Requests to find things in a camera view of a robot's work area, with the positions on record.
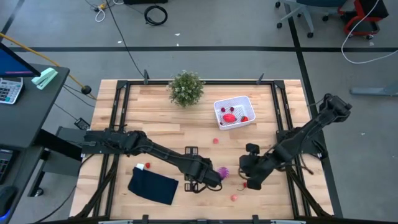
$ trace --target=keyboard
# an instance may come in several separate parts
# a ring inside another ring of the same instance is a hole
[[[0,184],[4,182],[7,173],[10,171],[16,152],[8,149],[0,149]]]

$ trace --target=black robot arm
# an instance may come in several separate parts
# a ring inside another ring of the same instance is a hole
[[[351,113],[351,107],[338,96],[326,94],[320,105],[319,115],[300,128],[294,136],[276,144],[271,148],[272,152],[267,152],[261,157],[258,156],[258,149],[251,151],[249,155],[241,156],[239,167],[248,177],[248,188],[260,190],[261,183],[274,169],[285,166],[302,153],[301,147],[305,141],[311,140],[313,135],[326,125],[345,121]]]
[[[187,175],[190,180],[213,188],[221,186],[221,176],[213,170],[210,159],[203,158],[198,154],[179,154],[152,142],[143,131],[127,133],[119,133],[110,129],[87,131],[85,141],[95,142],[96,144],[92,147],[100,145],[111,148],[115,154],[137,156],[141,153],[148,153],[178,167],[180,172]]]

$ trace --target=black desk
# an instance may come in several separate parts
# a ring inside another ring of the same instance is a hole
[[[32,64],[42,72],[48,65]],[[58,75],[43,89],[39,90],[31,82],[31,78],[24,79],[25,90],[14,105],[0,104],[2,124],[0,129],[0,147],[18,150],[19,154],[8,173],[0,190],[13,185],[18,188],[16,198],[12,204],[8,217],[0,224],[8,223],[22,197],[30,177],[44,152],[44,147],[34,145],[41,132],[42,125],[57,99],[60,90],[69,74],[68,68],[52,67]]]

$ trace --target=white basket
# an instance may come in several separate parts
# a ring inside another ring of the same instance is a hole
[[[254,121],[256,115],[254,114],[253,107],[250,99],[247,96],[238,96],[226,100],[219,100],[214,103],[214,111],[216,113],[217,123],[220,130],[229,130],[233,128],[243,127]],[[223,120],[224,114],[233,114],[236,117],[235,122],[227,123]],[[243,116],[248,117],[248,121],[241,122]]]

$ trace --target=red chair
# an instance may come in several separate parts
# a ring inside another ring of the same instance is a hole
[[[338,12],[346,23],[344,32],[349,34],[352,28],[371,11],[375,3],[377,3],[377,0],[355,0],[355,11],[350,12],[343,12],[341,11],[341,7],[339,7]],[[386,18],[388,15],[383,0],[380,0],[372,13],[355,28],[349,37],[361,35],[371,40],[374,37],[373,35],[380,31],[377,22]]]

